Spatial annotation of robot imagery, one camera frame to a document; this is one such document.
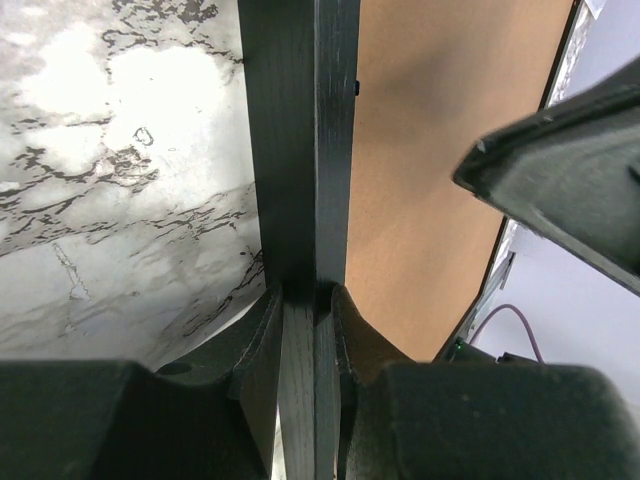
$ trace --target cork board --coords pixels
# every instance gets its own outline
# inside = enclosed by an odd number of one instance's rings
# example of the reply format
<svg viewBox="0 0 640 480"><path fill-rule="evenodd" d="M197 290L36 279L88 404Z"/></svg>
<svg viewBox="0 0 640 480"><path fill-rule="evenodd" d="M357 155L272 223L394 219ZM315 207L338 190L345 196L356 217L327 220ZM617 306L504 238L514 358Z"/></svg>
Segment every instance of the cork board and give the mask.
<svg viewBox="0 0 640 480"><path fill-rule="evenodd" d="M472 142L534 112L571 0L363 0L347 286L429 361L478 293L501 215L456 187Z"/></svg>

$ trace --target black wooden post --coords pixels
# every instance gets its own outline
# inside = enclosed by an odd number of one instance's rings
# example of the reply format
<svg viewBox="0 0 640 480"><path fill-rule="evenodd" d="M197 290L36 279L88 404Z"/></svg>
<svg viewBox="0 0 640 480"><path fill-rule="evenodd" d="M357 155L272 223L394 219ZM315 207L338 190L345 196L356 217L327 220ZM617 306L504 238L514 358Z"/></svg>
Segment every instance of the black wooden post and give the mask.
<svg viewBox="0 0 640 480"><path fill-rule="evenodd" d="M359 0L239 0L267 283L284 291L287 474L332 479L331 289L344 282Z"/></svg>

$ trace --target wood grain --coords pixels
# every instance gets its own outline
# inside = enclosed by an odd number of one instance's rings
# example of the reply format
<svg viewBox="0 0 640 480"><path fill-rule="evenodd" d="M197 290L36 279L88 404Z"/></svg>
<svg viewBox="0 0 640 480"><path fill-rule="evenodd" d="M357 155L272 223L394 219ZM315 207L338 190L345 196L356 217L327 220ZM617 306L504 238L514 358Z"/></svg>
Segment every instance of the wood grain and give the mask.
<svg viewBox="0 0 640 480"><path fill-rule="evenodd" d="M345 278L359 1L240 0L267 283L282 283L278 402L287 477L331 480L329 312Z"/></svg>

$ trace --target wire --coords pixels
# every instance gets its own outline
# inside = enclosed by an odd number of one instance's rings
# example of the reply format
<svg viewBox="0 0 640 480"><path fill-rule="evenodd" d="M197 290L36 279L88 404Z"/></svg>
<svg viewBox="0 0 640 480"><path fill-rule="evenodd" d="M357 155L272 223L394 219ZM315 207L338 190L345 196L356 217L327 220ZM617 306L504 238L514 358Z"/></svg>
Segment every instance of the wire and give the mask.
<svg viewBox="0 0 640 480"><path fill-rule="evenodd" d="M527 317L524 316L524 313L522 313L518 307L516 307L515 305L511 305L510 303L505 303L504 305L500 305L499 307L494 308L491 311L491 313L487 315L487 318L485 318L482 321L482 323L478 327L478 330L476 330L476 332L471 337L471 340L469 341L469 345L474 344L474 342L478 339L478 337L480 336L480 333L482 332L482 330L484 330L484 328L487 326L489 321L493 317L495 317L495 315L498 312L501 312L502 310L511 310L513 313L515 313L518 316L518 318L524 325L525 330L527 331L527 336L529 337L529 342L531 342L531 348L533 349L533 353L536 356L536 359L538 360L538 362L544 363L544 360L542 359L542 354L540 353L540 348L538 347L538 342L536 341L536 337L533 335L533 330L531 330L531 325L529 324Z"/></svg>

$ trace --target white marble floor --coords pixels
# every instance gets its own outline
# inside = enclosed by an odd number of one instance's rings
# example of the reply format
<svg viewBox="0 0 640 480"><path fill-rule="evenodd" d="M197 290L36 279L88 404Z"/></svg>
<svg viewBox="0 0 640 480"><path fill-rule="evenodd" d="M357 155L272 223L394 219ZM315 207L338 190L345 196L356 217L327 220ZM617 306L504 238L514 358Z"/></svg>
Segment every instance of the white marble floor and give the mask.
<svg viewBox="0 0 640 480"><path fill-rule="evenodd" d="M0 357L155 368L256 298L236 0L7 0L0 64Z"/></svg>

